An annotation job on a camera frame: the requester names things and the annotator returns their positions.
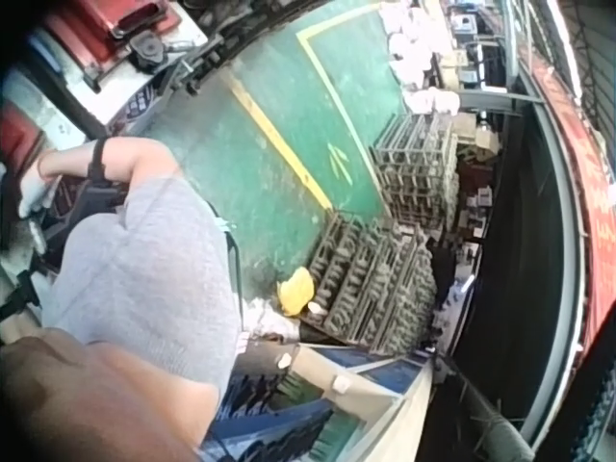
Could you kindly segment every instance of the gray shirt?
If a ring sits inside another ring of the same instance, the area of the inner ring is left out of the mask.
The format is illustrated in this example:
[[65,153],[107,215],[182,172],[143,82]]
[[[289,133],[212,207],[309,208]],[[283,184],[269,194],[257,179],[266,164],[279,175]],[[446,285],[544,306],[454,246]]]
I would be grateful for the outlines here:
[[217,385],[222,397],[240,314],[212,209],[187,181],[160,178],[130,191],[117,214],[84,219],[66,242],[42,325],[122,347]]

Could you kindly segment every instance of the black strap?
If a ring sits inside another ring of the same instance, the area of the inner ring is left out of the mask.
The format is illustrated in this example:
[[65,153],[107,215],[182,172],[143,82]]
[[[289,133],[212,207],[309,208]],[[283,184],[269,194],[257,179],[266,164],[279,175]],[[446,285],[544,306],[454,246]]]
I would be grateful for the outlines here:
[[88,166],[88,178],[95,185],[108,184],[105,179],[105,165],[103,164],[103,148],[108,138],[96,140],[94,144],[94,152],[92,153],[92,162]]

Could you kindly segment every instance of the factory floor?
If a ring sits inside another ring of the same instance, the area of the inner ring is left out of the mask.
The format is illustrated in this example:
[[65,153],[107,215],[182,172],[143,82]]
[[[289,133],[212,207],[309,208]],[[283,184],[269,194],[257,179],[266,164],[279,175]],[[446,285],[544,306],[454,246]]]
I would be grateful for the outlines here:
[[402,108],[377,8],[338,0],[260,38],[144,133],[235,226],[247,297],[305,262],[326,209],[383,213],[367,147]]

